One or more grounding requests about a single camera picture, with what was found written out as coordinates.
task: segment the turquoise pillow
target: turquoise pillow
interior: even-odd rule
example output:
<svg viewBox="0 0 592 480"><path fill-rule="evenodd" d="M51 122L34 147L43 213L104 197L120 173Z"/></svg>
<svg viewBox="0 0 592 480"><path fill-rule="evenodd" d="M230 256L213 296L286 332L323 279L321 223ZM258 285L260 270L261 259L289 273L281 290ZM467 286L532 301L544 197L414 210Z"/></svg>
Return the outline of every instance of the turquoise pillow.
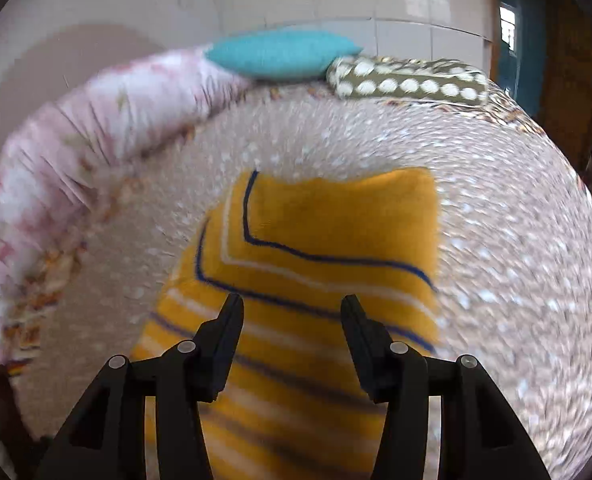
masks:
<svg viewBox="0 0 592 480"><path fill-rule="evenodd" d="M271 81L325 75L337 57L362 50L352 41L320 30L265 30L217 41L207 59L238 74Z"/></svg>

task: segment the yellow cloth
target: yellow cloth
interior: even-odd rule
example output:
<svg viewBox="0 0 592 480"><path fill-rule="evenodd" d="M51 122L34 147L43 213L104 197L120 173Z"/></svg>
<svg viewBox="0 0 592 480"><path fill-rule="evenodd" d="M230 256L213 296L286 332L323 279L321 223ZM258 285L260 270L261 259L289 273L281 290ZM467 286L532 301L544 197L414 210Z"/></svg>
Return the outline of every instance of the yellow cloth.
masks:
<svg viewBox="0 0 592 480"><path fill-rule="evenodd" d="M202 428L220 478L367 478L384 421L361 390L340 323L357 294L395 340L437 336L437 200L429 171L287 184L243 174L161 293L133 358L160 355L216 317L245 322L227 387Z"/></svg>

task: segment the wall tile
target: wall tile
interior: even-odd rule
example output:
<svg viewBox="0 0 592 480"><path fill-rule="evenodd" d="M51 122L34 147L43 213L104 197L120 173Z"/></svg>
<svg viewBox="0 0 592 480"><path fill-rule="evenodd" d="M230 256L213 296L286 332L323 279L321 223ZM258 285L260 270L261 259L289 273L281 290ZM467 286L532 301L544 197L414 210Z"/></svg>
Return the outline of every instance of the wall tile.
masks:
<svg viewBox="0 0 592 480"><path fill-rule="evenodd" d="M376 39L379 56L431 59L432 40L429 25L377 20Z"/></svg>
<svg viewBox="0 0 592 480"><path fill-rule="evenodd" d="M362 46L365 54L377 53L374 20L329 20L320 22L320 28L349 38Z"/></svg>
<svg viewBox="0 0 592 480"><path fill-rule="evenodd" d="M483 40L483 65L481 68L489 77L492 70L492 48L493 44L491 41Z"/></svg>
<svg viewBox="0 0 592 480"><path fill-rule="evenodd" d="M431 32L432 59L460 59L484 69L483 38L442 27L432 27Z"/></svg>

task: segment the wall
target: wall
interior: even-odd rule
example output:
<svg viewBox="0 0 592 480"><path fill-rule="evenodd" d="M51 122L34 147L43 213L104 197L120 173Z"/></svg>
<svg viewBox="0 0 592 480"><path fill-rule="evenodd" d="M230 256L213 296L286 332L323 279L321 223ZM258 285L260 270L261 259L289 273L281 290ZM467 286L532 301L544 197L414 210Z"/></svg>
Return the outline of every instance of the wall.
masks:
<svg viewBox="0 0 592 480"><path fill-rule="evenodd" d="M455 57L489 71L485 2L10 0L0 13L0 147L33 109L103 66L246 30L324 28L369 54Z"/></svg>
<svg viewBox="0 0 592 480"><path fill-rule="evenodd" d="M99 69L219 35L213 0L10 0L0 13L0 148L33 109Z"/></svg>

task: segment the brown pillow with white dots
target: brown pillow with white dots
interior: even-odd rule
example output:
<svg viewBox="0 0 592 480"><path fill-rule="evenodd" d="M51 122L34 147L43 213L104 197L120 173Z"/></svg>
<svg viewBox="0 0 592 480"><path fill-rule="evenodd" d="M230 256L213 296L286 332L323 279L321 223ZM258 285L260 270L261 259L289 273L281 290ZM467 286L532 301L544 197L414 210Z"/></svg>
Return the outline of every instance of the brown pillow with white dots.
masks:
<svg viewBox="0 0 592 480"><path fill-rule="evenodd" d="M336 95L393 98L479 107L487 101L485 73L455 59L339 57L327 69Z"/></svg>

